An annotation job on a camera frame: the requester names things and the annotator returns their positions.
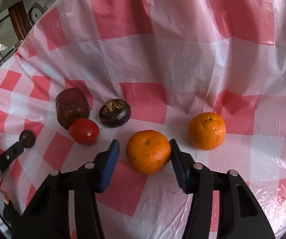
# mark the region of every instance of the orange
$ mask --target orange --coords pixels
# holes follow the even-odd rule
[[[198,114],[188,126],[188,135],[195,147],[212,150],[225,139],[225,122],[220,115],[212,112]]]
[[[153,174],[169,161],[171,145],[160,132],[143,130],[129,139],[126,156],[134,169],[144,174]]]

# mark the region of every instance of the person's hand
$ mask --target person's hand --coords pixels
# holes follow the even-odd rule
[[[9,205],[9,204],[10,204],[9,196],[8,196],[4,191],[1,191],[1,193],[2,193],[3,202],[4,202],[6,205]]]

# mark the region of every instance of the blue gripper pad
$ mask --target blue gripper pad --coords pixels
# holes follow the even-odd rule
[[[110,185],[110,181],[120,154],[120,143],[113,139],[107,151],[98,153],[94,159],[96,170],[100,173],[100,182],[97,184],[99,193],[103,193]]]

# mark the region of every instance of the white square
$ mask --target white square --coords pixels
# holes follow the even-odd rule
[[[57,0],[62,30],[70,44],[87,40],[99,40],[99,32],[94,19],[92,0]]]
[[[201,42],[220,39],[210,7],[208,0],[150,0],[155,36]]]
[[[31,65],[27,60],[22,60],[21,62],[21,68],[23,72],[29,76],[33,76],[36,72],[35,66]]]
[[[23,172],[21,172],[18,183],[16,185],[16,194],[20,206],[19,211],[21,213],[23,213],[23,211],[25,210],[25,203],[30,191],[31,184],[31,181],[24,175]]]
[[[163,135],[166,136],[169,140],[175,139],[180,150],[185,153],[189,153],[194,161],[197,161],[198,153],[201,151],[193,146],[188,137],[188,125],[164,125],[163,127]],[[207,164],[206,159],[202,160],[202,163]]]
[[[155,130],[162,133],[163,125],[137,119],[129,119],[129,121],[124,126],[115,128],[115,130],[116,132],[114,139],[117,139],[120,142],[119,159],[127,162],[126,145],[131,136],[133,136],[136,132],[142,130]]]
[[[155,37],[131,35],[102,42],[112,83],[161,83]]]
[[[158,38],[157,49],[166,89],[207,94],[215,66],[215,45]]]
[[[18,157],[18,161],[22,166],[22,171],[29,181],[32,183],[38,175],[38,169],[42,162],[42,156],[34,149],[25,149],[24,152]]]
[[[285,137],[286,97],[260,97],[255,110],[253,134]]]
[[[26,119],[50,125],[51,121],[49,119],[49,109],[55,110],[55,103],[29,97],[27,102],[27,109],[28,113]]]
[[[131,222],[132,238],[175,238],[176,233],[183,232],[191,198],[179,188],[175,175],[149,175]],[[141,229],[135,227],[139,220]]]
[[[62,172],[76,170],[87,162],[93,161],[98,153],[108,150],[116,129],[104,127],[99,119],[98,112],[91,111],[90,120],[94,121],[99,127],[98,141],[91,146],[82,146],[75,142],[62,166]],[[68,131],[67,134],[67,137],[72,139]]]
[[[37,169],[37,175],[34,177],[32,182],[32,185],[35,187],[35,189],[38,189],[41,186],[41,184],[44,182],[52,170],[53,168],[42,159],[39,168]]]
[[[9,70],[14,63],[14,57],[10,57],[2,66],[1,68]]]
[[[250,150],[250,181],[270,181],[279,179],[278,158],[283,138],[253,136]]]
[[[268,76],[262,80],[264,90],[262,94],[286,96],[286,47],[274,46],[273,64]]]
[[[16,143],[19,140],[19,137],[17,134],[5,134],[5,139],[3,139],[2,144],[3,150],[7,150],[10,146],[12,146],[14,143]]]
[[[25,119],[28,114],[28,99],[27,95],[11,92],[9,114]]]

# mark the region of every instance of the plastic tablecloth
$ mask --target plastic tablecloth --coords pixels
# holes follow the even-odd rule
[[[83,90],[100,127],[93,146],[75,143],[57,121],[55,98],[70,87]],[[98,117],[111,98],[132,108],[116,129]],[[200,112],[226,122],[226,139],[212,151],[187,138]],[[191,196],[171,163],[142,175],[125,156],[134,132],[154,129],[211,170],[238,170],[279,238],[286,231],[286,0],[58,0],[0,68],[0,153],[24,129],[36,133],[36,144],[1,185],[21,212],[51,170],[75,170],[118,139],[111,185],[97,195],[105,237],[181,238]],[[218,205],[215,192],[210,238]]]

